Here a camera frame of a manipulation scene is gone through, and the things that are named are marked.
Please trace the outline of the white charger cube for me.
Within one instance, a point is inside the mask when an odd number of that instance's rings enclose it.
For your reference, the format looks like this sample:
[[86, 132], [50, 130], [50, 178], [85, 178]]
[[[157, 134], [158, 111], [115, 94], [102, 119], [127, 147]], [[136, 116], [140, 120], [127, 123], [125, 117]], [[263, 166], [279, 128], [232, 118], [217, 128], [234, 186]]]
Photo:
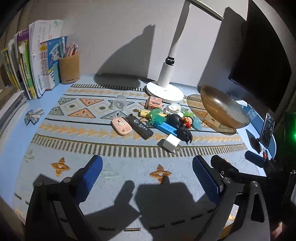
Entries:
[[163, 142], [163, 147], [169, 152], [173, 153], [176, 147], [179, 145], [180, 141], [181, 140], [179, 138], [170, 134], [165, 138]]

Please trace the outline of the pink oval case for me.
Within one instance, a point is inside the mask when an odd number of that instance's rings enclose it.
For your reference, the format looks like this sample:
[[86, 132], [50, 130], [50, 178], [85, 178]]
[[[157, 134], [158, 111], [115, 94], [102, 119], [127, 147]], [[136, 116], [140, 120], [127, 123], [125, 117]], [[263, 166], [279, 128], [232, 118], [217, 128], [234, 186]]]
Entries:
[[132, 131], [132, 127], [124, 118], [113, 118], [111, 125], [120, 136], [126, 136]]

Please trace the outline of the green translucent toy figure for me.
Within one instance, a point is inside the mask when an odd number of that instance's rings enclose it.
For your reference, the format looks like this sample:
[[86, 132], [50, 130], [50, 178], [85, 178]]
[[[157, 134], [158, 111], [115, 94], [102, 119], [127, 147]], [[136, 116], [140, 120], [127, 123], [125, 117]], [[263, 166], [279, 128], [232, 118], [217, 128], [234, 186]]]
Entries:
[[160, 108], [156, 108], [151, 110], [147, 114], [146, 118], [149, 119], [148, 123], [151, 126], [153, 126], [154, 124], [161, 125], [167, 119], [167, 115], [163, 113]]

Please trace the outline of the smartphone on stand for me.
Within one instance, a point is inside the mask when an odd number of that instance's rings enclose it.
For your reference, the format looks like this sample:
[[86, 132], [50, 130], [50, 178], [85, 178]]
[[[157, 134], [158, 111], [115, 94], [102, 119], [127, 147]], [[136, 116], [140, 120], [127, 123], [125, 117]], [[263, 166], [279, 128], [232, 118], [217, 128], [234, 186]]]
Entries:
[[265, 146], [269, 147], [271, 137], [273, 135], [274, 119], [267, 113], [260, 133], [259, 141]]

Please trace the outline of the metal hinge plate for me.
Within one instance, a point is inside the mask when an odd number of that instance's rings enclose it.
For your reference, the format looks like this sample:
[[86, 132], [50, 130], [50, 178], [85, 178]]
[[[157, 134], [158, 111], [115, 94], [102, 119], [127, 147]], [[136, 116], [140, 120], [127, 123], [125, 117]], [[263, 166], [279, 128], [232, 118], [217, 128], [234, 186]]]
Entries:
[[256, 110], [255, 110], [254, 108], [251, 108], [251, 109], [247, 112], [247, 115], [248, 115], [248, 117], [249, 117], [250, 122], [252, 122], [252, 121], [256, 118], [256, 116], [257, 116], [257, 112], [256, 112]]

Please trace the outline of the patterned blue table mat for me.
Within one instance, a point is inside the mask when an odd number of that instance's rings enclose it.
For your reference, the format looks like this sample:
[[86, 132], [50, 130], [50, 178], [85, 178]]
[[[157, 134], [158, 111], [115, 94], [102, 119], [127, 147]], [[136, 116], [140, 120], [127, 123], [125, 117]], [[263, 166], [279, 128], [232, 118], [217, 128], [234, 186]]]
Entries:
[[[123, 111], [109, 109], [124, 95]], [[113, 118], [138, 116], [147, 95], [141, 88], [74, 84], [50, 110], [32, 138], [16, 179], [13, 209], [25, 220], [34, 184], [60, 182], [86, 165], [93, 155], [103, 168], [80, 208], [102, 240], [191, 240], [213, 212], [199, 184], [192, 159], [207, 162], [219, 155], [245, 173], [256, 168], [245, 160], [240, 134], [215, 130], [198, 95], [182, 101], [182, 110], [202, 119], [193, 140], [180, 142], [173, 153], [162, 147], [167, 137], [154, 128], [144, 140], [131, 131], [120, 136]]]

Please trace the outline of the black claw toy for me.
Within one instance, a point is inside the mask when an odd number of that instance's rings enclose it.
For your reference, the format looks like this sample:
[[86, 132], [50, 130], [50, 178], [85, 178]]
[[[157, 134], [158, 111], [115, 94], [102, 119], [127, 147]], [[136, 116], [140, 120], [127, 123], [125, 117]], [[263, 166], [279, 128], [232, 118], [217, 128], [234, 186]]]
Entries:
[[184, 141], [186, 144], [191, 143], [193, 140], [193, 136], [192, 136], [191, 132], [184, 126], [180, 126], [176, 130], [176, 134], [177, 134], [177, 137], [180, 140]]

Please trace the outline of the amber glass bowl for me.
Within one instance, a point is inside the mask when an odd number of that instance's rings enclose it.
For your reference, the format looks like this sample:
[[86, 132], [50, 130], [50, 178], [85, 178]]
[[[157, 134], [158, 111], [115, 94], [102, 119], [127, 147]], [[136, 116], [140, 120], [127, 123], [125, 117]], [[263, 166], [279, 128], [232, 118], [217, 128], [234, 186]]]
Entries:
[[200, 95], [206, 111], [222, 125], [233, 129], [249, 125], [250, 120], [247, 113], [228, 94], [214, 87], [203, 85], [200, 87]]

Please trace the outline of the red haired figure toy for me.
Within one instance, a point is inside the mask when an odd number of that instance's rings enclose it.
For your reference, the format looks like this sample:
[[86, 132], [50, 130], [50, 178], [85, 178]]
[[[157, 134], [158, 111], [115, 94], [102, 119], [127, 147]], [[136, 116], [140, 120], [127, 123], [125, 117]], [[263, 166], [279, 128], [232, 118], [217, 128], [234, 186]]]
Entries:
[[181, 118], [181, 122], [185, 128], [190, 129], [194, 121], [190, 116], [184, 116]]

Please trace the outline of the black round figure toy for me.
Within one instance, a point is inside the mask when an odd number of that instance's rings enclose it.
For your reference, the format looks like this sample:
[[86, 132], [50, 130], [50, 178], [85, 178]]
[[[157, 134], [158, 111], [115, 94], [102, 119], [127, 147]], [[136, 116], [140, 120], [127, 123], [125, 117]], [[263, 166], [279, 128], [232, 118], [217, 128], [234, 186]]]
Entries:
[[167, 116], [166, 123], [176, 129], [178, 129], [183, 124], [181, 117], [175, 113]]

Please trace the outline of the clear round container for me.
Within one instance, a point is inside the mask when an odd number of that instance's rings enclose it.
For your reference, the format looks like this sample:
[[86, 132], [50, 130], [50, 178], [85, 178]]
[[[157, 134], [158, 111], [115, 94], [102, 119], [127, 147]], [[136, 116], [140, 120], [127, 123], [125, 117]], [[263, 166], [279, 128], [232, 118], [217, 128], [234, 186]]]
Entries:
[[171, 104], [168, 104], [164, 108], [164, 113], [166, 113], [166, 114], [177, 114], [177, 113], [180, 113], [181, 110], [182, 110], [181, 105], [179, 105], [178, 103], [171, 103]]

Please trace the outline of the clear plastic cup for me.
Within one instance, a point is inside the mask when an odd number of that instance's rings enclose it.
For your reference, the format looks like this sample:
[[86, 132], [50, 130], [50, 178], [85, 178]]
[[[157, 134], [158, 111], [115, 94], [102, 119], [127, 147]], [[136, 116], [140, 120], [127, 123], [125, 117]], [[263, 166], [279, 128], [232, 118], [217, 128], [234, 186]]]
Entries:
[[123, 111], [127, 106], [124, 95], [118, 95], [110, 104], [109, 109]]

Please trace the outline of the black monitor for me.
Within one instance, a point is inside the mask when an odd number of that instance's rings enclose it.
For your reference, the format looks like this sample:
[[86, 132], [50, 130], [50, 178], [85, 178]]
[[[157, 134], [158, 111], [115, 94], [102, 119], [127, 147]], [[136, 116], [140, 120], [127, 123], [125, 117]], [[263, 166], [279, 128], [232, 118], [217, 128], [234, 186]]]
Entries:
[[248, 2], [241, 52], [229, 79], [275, 112], [292, 75], [285, 49], [273, 26], [254, 1]]

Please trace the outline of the pink small box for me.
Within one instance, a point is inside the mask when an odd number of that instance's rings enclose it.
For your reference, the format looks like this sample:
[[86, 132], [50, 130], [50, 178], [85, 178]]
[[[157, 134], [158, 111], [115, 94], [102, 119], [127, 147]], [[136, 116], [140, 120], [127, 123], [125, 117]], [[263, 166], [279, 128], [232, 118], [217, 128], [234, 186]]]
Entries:
[[148, 110], [162, 108], [162, 99], [154, 96], [150, 96], [145, 102], [145, 108]]

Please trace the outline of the white desk lamp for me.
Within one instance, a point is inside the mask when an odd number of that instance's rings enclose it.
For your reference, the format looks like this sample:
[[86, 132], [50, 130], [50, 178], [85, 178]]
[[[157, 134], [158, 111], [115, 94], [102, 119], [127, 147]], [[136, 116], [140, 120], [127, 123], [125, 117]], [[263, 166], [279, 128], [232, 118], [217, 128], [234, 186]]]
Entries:
[[175, 57], [177, 54], [178, 46], [189, 15], [191, 5], [201, 9], [203, 12], [207, 13], [216, 20], [222, 21], [224, 19], [217, 11], [213, 10], [201, 1], [184, 1], [174, 37], [171, 42], [169, 53], [163, 63], [158, 80], [147, 83], [145, 87], [145, 90], [150, 96], [161, 98], [163, 101], [168, 103], [179, 103], [184, 98], [183, 92], [179, 88], [171, 85], [170, 81], [173, 73], [173, 67], [175, 64]]

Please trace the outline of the stack of flat books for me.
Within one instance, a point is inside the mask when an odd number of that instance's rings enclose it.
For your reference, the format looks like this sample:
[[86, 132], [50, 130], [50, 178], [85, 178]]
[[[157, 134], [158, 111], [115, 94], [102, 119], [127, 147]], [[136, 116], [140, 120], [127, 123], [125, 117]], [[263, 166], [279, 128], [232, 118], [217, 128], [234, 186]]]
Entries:
[[1, 136], [15, 113], [27, 103], [23, 90], [10, 86], [1, 90]]

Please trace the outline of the cork pen holder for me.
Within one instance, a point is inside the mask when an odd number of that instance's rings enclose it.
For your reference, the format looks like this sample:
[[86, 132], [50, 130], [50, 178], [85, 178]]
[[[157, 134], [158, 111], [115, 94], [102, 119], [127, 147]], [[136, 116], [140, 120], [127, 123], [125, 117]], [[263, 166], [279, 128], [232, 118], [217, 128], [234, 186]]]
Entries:
[[80, 78], [79, 54], [59, 59], [60, 82], [72, 84]]

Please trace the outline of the row of upright books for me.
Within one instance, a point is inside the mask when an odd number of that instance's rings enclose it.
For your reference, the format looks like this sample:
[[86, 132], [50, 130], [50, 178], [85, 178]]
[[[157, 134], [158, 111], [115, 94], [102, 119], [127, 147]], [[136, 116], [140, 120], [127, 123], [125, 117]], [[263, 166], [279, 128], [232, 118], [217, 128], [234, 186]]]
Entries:
[[58, 61], [63, 56], [67, 36], [62, 36], [62, 20], [37, 20], [17, 32], [1, 50], [1, 60], [12, 86], [27, 99], [40, 98], [60, 83]]

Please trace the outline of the pens in holder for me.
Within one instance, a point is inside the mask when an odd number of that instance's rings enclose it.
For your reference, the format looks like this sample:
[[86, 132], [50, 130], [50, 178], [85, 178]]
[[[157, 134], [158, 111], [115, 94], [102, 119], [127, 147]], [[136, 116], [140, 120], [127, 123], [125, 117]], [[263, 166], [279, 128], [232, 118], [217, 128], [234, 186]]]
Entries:
[[59, 58], [67, 58], [78, 53], [78, 44], [72, 43], [66, 46], [66, 38], [59, 41]]

